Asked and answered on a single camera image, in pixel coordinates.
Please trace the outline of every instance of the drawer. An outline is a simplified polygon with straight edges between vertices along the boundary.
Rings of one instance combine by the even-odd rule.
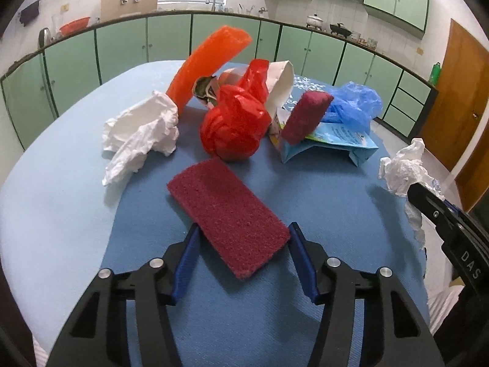
[[[387,109],[384,121],[405,136],[409,136],[414,126],[413,120],[392,105]]]
[[[423,105],[431,92],[430,87],[416,77],[410,75],[408,72],[403,73],[403,77],[400,79],[399,88],[402,88],[403,91],[416,98]]]
[[[395,92],[392,105],[397,107],[400,111],[407,114],[413,120],[417,120],[420,116],[423,105],[416,99],[406,94],[402,89],[398,88]]]

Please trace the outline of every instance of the pot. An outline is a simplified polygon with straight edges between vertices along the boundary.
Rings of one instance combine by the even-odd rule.
[[[314,27],[321,27],[323,25],[323,20],[317,16],[317,13],[314,15],[309,15],[306,19],[306,24]]]

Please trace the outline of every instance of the white paper towel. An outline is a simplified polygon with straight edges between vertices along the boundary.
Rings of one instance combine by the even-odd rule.
[[[178,108],[163,92],[124,110],[104,124],[104,150],[116,152],[105,169],[102,184],[120,181],[128,172],[138,172],[153,149],[169,156],[178,138]]]
[[[423,167],[421,156],[425,151],[425,143],[421,138],[413,138],[411,145],[399,150],[393,159],[381,158],[381,166],[378,170],[379,179],[385,178],[387,189],[396,196],[407,197],[407,191],[412,184],[421,182],[441,200],[445,197],[441,194],[439,182],[428,174]],[[421,229],[421,213],[410,202],[406,202],[404,208],[407,220],[416,234],[416,240],[421,248],[425,246],[425,231]]]

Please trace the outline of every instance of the table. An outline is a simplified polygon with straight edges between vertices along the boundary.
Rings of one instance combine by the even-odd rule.
[[[101,184],[112,156],[102,152],[104,121],[154,89],[166,90],[181,64],[146,63],[94,90],[36,139],[2,187],[3,268],[47,351],[100,267],[136,269],[183,239],[190,226],[166,184],[208,158],[198,138],[205,110],[196,100],[180,119],[177,150],[169,158],[150,153],[129,183]],[[390,266],[427,319],[425,254],[403,212],[404,200],[377,179],[387,152],[372,138],[379,150],[359,168],[346,152],[323,148],[282,164],[266,138],[250,160],[230,168],[285,224],[297,221],[330,256],[370,272]],[[138,365],[131,313],[129,307],[131,359]],[[321,313],[302,294],[287,249],[240,282],[205,243],[186,298],[169,310],[187,366],[306,365]],[[358,364],[361,329],[355,319],[351,365]]]

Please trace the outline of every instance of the red scouring pad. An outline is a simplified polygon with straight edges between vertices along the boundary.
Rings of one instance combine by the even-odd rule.
[[[280,134],[282,138],[291,145],[297,145],[314,131],[332,100],[333,96],[327,92],[304,92]]]
[[[250,277],[290,238],[287,227],[219,159],[183,170],[167,188],[239,279]]]

